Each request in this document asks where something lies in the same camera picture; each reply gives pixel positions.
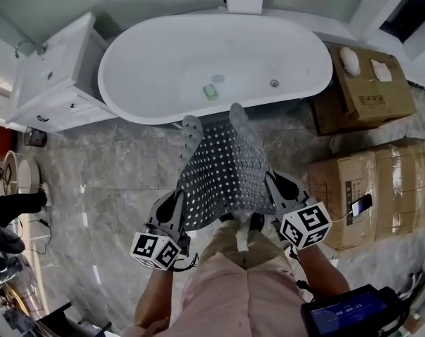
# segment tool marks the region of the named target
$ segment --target marble floor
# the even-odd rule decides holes
[[[307,182],[309,162],[404,136],[425,139],[425,92],[412,88],[412,93],[417,114],[333,137],[316,136],[305,101],[254,107],[248,114],[272,167]],[[18,147],[36,159],[53,193],[53,238],[39,256],[50,310],[70,300],[79,316],[97,325],[112,321],[115,332],[132,322],[151,271],[128,255],[130,244],[151,205],[175,187],[180,143],[180,130],[171,126],[113,119],[51,136],[45,148]],[[191,250],[200,252],[218,225],[216,221],[196,231]],[[338,268],[351,287],[370,283],[399,288],[424,256],[425,231],[418,231],[340,253]],[[175,274],[174,315],[189,273]],[[301,268],[296,273],[301,275]]]

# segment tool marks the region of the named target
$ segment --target faucet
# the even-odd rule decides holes
[[[17,59],[19,58],[18,49],[23,44],[31,44],[35,48],[36,53],[38,55],[43,55],[46,52],[46,47],[44,45],[38,45],[34,43],[32,40],[22,40],[18,45],[16,45],[16,48],[15,48],[15,56]]]

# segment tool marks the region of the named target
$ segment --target handle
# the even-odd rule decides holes
[[[49,119],[44,119],[43,117],[41,117],[41,115],[38,115],[36,118],[38,119],[38,121],[41,121],[41,122],[49,121]]]

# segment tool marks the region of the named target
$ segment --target white tissue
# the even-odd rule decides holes
[[[340,60],[344,63],[345,71],[351,76],[360,74],[359,59],[356,53],[346,46],[340,49]]]
[[[377,62],[376,60],[370,60],[372,62],[373,71],[375,72],[376,77],[381,82],[392,81],[392,74],[390,73],[389,68],[383,62]]]

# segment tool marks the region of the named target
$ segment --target smartphone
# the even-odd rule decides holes
[[[353,217],[360,215],[362,212],[368,210],[371,206],[373,206],[372,195],[366,194],[365,196],[362,196],[362,198],[351,205]]]

